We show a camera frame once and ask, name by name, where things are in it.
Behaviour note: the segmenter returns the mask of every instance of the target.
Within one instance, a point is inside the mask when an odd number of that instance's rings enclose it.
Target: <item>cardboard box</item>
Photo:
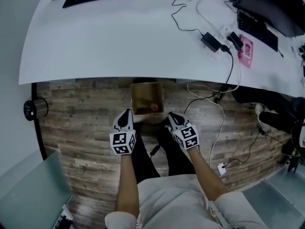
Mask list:
[[[134,115],[164,112],[162,85],[160,82],[131,84],[130,92]]]

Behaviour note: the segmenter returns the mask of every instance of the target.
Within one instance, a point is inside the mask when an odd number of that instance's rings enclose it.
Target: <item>white desk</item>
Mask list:
[[[173,0],[99,0],[62,8],[64,0],[41,0],[32,18],[20,63],[19,84],[90,77],[158,77],[224,83],[231,67],[225,53],[213,54],[199,32],[183,32],[171,14]],[[224,0],[203,0],[199,10],[219,30],[236,34],[236,17]],[[215,30],[196,12],[198,0],[175,15],[184,29]],[[241,65],[241,85],[305,96],[301,59],[291,40],[279,37],[278,52],[254,43],[250,69]],[[230,84],[238,81],[237,52]]]

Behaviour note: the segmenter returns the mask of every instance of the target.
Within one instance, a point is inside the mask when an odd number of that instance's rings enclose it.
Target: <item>glass panel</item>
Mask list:
[[[55,152],[0,200],[0,221],[8,229],[51,229],[70,198]]]
[[[243,191],[269,229],[298,229],[305,218],[282,195],[265,182]]]
[[[297,171],[301,170],[301,165],[298,166]],[[280,194],[282,194],[290,203],[292,203],[297,210],[303,215],[305,214],[305,180],[299,174],[287,169],[282,169],[274,176],[267,179]]]

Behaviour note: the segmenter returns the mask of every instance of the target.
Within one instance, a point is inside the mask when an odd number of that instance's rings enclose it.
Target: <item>wooden floor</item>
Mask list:
[[[186,85],[174,80],[159,80],[163,85],[164,114],[134,116],[134,121],[147,124],[161,122],[169,111],[182,112],[196,98],[186,90]],[[69,209],[75,217],[77,228],[104,228],[104,217],[113,211],[119,182],[120,157],[109,145],[109,132],[115,116],[131,108],[131,78],[87,79],[77,83],[39,83],[38,96],[49,104],[47,117],[42,118],[41,133],[48,153],[61,152],[65,175],[73,191]],[[217,84],[209,84],[218,89]],[[199,95],[211,95],[206,88],[190,89]],[[254,105],[238,104],[231,94],[221,102],[225,124],[215,145],[212,168],[219,162],[226,164],[232,158],[245,160],[251,143],[257,135],[257,116]],[[223,121],[219,106],[201,100],[192,103],[186,113],[196,124],[200,134],[200,149],[209,161],[211,147]],[[285,141],[289,136],[269,126],[263,129],[273,137]],[[153,131],[142,132],[147,151],[157,144]],[[259,135],[252,147],[249,160],[234,161],[222,177],[228,191],[248,185],[278,168],[281,145],[267,136]],[[152,157],[161,176],[166,176],[168,166],[162,149]]]

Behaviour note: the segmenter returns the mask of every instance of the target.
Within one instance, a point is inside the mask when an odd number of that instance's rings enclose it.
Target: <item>white wall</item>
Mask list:
[[[20,59],[27,30],[39,0],[0,0],[0,179],[8,170],[39,151],[34,123],[23,115],[31,85],[18,85]],[[41,161],[34,155],[14,170],[15,181]]]

